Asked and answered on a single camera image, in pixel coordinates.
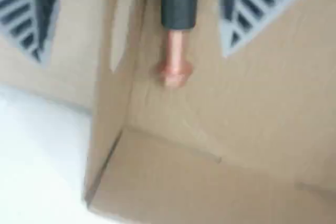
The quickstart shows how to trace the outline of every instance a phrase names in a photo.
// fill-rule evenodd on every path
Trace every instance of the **cardboard panel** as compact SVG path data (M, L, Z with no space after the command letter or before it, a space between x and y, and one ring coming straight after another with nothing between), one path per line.
M91 110L104 0L60 0L49 62L31 61L0 36L0 83Z
M130 129L123 132L91 209L132 223L336 222L335 198L298 190L248 169L217 164Z
M117 70L110 69L111 30L114 22L114 11L117 0L105 0L104 33L101 45L97 98L93 116L92 139L90 142L88 165L86 172L86 189L89 189L125 123L129 95L139 35L142 24L144 0L135 0L131 14L128 46L125 56Z
M151 72L162 56L160 0L148 0L129 123L229 163L336 190L334 0L298 0L229 59L218 0L199 0L186 87Z

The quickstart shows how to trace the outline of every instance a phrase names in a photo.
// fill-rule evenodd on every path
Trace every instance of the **copper pipe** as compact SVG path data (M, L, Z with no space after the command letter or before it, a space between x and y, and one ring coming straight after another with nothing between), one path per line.
M192 74L192 65L185 59L187 31L168 30L166 58L160 68L163 83L169 88L183 86Z

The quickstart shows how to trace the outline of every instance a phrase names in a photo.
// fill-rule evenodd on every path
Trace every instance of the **cardboard box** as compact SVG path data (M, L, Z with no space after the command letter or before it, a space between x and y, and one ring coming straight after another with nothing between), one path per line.
M160 0L136 0L109 67L106 0L86 177L89 208L132 223L335 223L334 0L298 0L229 59L218 0L199 0L187 86L163 89Z

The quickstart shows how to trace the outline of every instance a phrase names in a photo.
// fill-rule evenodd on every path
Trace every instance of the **cardboard flap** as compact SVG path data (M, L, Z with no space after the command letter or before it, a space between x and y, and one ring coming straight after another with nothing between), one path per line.
M129 124L226 162L336 190L334 0L298 0L248 46L222 57L219 0L199 0L187 86L150 74L162 57L160 0L148 0Z
M336 222L335 200L126 129L90 208L132 223L316 224Z
M129 22L127 46L124 56L114 72L110 68L112 27L117 3L122 0L105 0L103 40L101 44L99 74L97 81L97 98L92 123L85 188L88 190L101 171L108 154L121 132L127 115L129 96L132 87L134 63L137 55L139 36L142 25L144 0L134 0L132 14L126 15L119 22Z

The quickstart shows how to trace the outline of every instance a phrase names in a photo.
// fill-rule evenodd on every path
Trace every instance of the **white floor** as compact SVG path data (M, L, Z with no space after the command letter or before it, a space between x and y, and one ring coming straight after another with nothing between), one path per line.
M90 116L0 87L0 223L104 224L81 202Z

